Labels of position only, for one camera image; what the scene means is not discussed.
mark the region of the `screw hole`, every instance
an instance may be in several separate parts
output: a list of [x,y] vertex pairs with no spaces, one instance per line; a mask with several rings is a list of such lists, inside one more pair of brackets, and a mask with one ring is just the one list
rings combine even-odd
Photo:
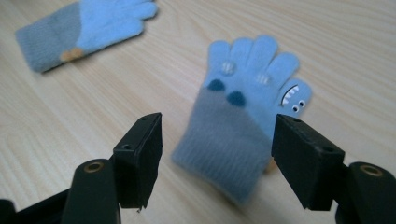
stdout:
[[121,148],[122,149],[127,149],[127,150],[132,149],[132,147],[130,145],[128,145],[128,144],[123,145]]
[[84,167],[86,173],[95,173],[103,169],[105,165],[101,161],[92,162]]
[[361,170],[367,175],[382,176],[382,171],[371,165],[362,165]]
[[331,148],[331,147],[323,147],[323,150],[325,150],[327,152],[334,152],[334,148]]

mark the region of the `dark blue patch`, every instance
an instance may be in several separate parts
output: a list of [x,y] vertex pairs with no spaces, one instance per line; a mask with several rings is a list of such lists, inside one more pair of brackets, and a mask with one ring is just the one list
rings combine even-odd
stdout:
[[218,79],[211,81],[207,88],[210,89],[211,91],[224,91],[225,90],[224,83],[222,83],[222,81],[220,81]]
[[240,91],[233,91],[227,96],[227,101],[236,106],[245,106],[246,100],[244,94]]

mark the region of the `gray cuff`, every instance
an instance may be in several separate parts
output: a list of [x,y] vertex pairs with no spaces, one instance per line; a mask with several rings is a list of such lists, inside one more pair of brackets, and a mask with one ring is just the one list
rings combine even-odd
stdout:
[[223,91],[201,89],[172,159],[244,204],[271,158],[270,151],[271,142],[243,108],[230,105]]
[[45,72],[64,62],[60,56],[76,46],[81,23],[79,3],[73,3],[16,32],[29,67]]

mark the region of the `wooden table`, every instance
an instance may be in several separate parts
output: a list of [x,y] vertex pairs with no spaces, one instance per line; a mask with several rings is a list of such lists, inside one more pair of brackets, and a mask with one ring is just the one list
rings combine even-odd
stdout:
[[21,210],[69,188],[84,161],[108,158],[134,122],[163,113],[159,178],[122,223],[334,223],[305,211],[283,175],[263,175],[251,202],[228,203],[170,160],[218,39],[275,37],[301,62],[314,97],[301,119],[346,152],[396,174],[396,2],[157,1],[145,33],[41,75],[14,32],[71,0],[0,2],[0,198]]

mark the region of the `cartoon eye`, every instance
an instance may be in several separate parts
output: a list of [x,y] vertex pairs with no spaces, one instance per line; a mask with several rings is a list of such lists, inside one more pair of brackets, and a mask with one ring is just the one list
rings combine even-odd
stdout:
[[294,106],[293,106],[293,111],[294,111],[294,112],[297,113],[299,110],[300,110],[300,108],[299,108],[297,105],[294,105]]
[[304,107],[305,106],[305,101],[304,100],[301,100],[300,101],[300,103],[298,103],[301,107]]

